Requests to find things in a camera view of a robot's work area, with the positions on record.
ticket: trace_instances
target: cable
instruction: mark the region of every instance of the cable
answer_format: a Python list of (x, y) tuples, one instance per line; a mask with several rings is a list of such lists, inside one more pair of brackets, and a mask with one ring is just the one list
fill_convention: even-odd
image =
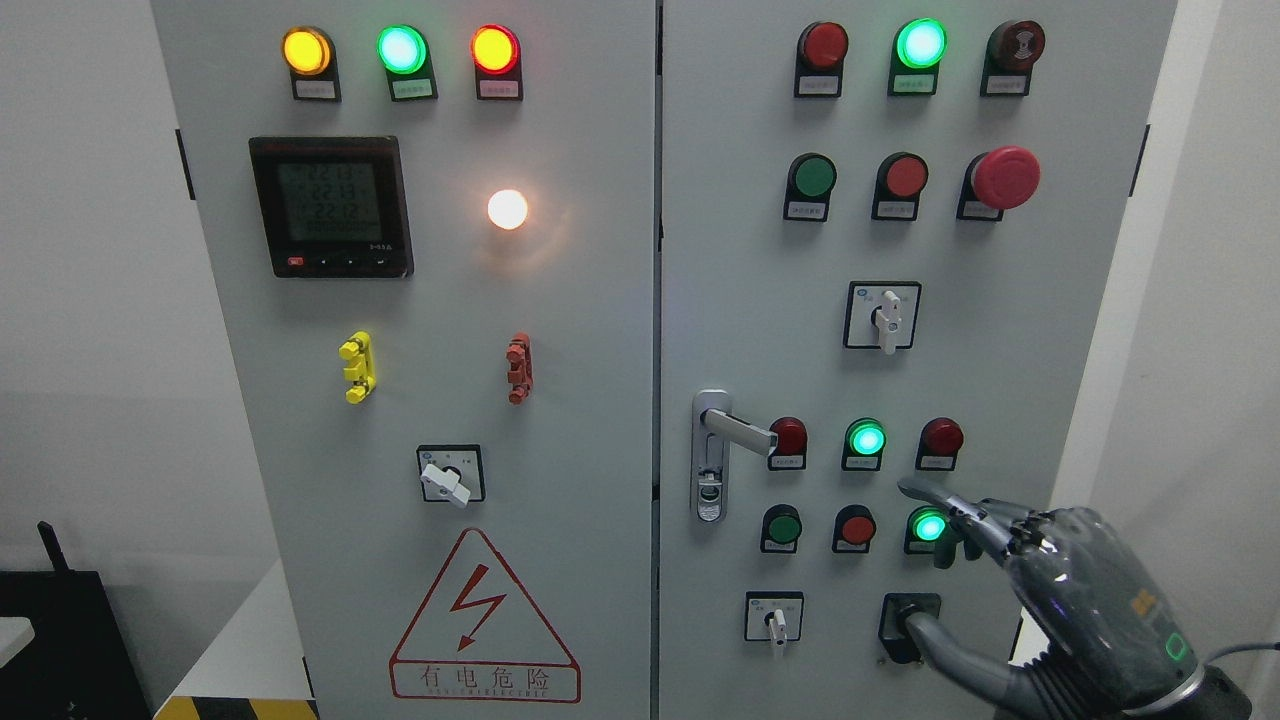
[(1235, 655), (1236, 652), (1251, 652), (1256, 650), (1280, 650), (1280, 642), (1229, 644), (1222, 650), (1215, 652), (1213, 655), (1208, 656), (1208, 660), (1206, 660), (1204, 662), (1213, 662), (1215, 660), (1226, 657), (1228, 655)]

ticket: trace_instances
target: white light bulb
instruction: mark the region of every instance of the white light bulb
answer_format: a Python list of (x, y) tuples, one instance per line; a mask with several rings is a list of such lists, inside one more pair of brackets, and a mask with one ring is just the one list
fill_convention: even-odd
[(489, 220), (504, 231), (513, 231), (529, 218), (529, 201), (518, 190), (499, 190), (489, 199)]

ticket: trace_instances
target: digital power meter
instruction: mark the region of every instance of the digital power meter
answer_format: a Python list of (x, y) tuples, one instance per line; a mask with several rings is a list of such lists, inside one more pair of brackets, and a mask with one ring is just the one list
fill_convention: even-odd
[(276, 277), (413, 273), (394, 137), (253, 137), (248, 151)]

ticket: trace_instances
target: gray metal panel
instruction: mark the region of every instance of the gray metal panel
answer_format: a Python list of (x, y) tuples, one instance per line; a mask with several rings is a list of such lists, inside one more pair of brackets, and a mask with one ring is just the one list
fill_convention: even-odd
[[(154, 6), (324, 716), (646, 717), (653, 3)], [(468, 41), (489, 22), (522, 41), (524, 102), (475, 99)], [(439, 100), (389, 101), (374, 44), (392, 23), (426, 36)], [(296, 24), (333, 38), (340, 104), (292, 100), (279, 46)], [(401, 143), (416, 274), (274, 278), (246, 141), (384, 133)], [(503, 187), (531, 205), (515, 236), (484, 213)], [(379, 387), (348, 406), (337, 348), (356, 329), (372, 334)], [(535, 386), (513, 407), (517, 331)], [(424, 503), (420, 443), (481, 445), (486, 501)], [(392, 697), (388, 660), (471, 525), (576, 656), (579, 705)]]
[[(887, 592), (937, 592), (969, 646), (1009, 652), (1018, 603), (989, 562), (934, 570), (905, 557), (920, 428), (956, 419), (959, 469), (932, 473), (980, 498), (1043, 503), (1061, 455), (1172, 1), (739, 3), (667, 0), (663, 78), (662, 550), (659, 711), (664, 717), (911, 717), (987, 710), (936, 673), (879, 665)], [(950, 31), (937, 96), (886, 97), (897, 28), (933, 15)], [(980, 99), (991, 31), (1030, 18), (1047, 33), (1025, 99)], [(838, 100), (794, 100), (796, 38), (842, 23), (851, 49)], [(1043, 182), (1002, 223), (957, 222), (969, 160), (1032, 149)], [(781, 219), (787, 167), (806, 151), (840, 173), (826, 224)], [(869, 219), (874, 174), (896, 151), (929, 164), (919, 220)], [(850, 281), (919, 281), (915, 346), (844, 350)], [(727, 518), (694, 519), (690, 404), (726, 388), (762, 427), (795, 415), (808, 469), (768, 473), (735, 448)], [(879, 473), (842, 473), (852, 420), (884, 423)], [(758, 550), (780, 502), (805, 523), (796, 555)], [(869, 555), (833, 555), (836, 512), (872, 509)], [(746, 591), (803, 591), (804, 637), (773, 661), (742, 642)]]

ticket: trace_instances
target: yellow terminal block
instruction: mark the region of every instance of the yellow terminal block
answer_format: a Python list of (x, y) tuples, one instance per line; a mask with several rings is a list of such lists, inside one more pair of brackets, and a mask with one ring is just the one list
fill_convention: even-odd
[(342, 369), (342, 378), (351, 382), (347, 402), (360, 405), (378, 387), (372, 338), (365, 331), (357, 331), (338, 347), (338, 357), (347, 361), (347, 366)]

